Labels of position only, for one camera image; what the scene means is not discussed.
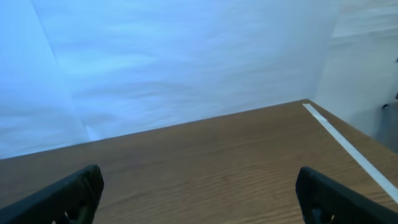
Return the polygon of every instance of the white line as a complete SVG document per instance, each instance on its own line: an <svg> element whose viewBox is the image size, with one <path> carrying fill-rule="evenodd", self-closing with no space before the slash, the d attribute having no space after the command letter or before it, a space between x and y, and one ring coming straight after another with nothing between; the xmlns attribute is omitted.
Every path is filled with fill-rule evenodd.
<svg viewBox="0 0 398 224"><path fill-rule="evenodd" d="M397 188L380 173L347 139L344 138L313 106L308 103L304 107L322 124L322 126L346 149L361 167L383 188L398 204Z"/></svg>

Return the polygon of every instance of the white backdrop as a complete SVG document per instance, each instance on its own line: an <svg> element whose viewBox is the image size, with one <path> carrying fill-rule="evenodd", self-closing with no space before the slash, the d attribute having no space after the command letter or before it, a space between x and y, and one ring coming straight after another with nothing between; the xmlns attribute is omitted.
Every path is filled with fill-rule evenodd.
<svg viewBox="0 0 398 224"><path fill-rule="evenodd" d="M33 3L58 65L52 75L60 77L56 82L70 97L56 102L84 128L82 138L70 144L313 97L337 5L319 0ZM26 117L47 122L31 113ZM18 147L6 143L1 151Z"/></svg>

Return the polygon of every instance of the brown tabletop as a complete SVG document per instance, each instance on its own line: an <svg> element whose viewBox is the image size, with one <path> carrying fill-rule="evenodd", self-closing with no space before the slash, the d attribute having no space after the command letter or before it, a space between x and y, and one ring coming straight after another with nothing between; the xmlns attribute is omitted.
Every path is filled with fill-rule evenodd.
<svg viewBox="0 0 398 224"><path fill-rule="evenodd" d="M105 188L94 223L303 223L310 166L398 206L296 101L0 161L0 207L88 165ZM311 104L394 185L398 156Z"/></svg>

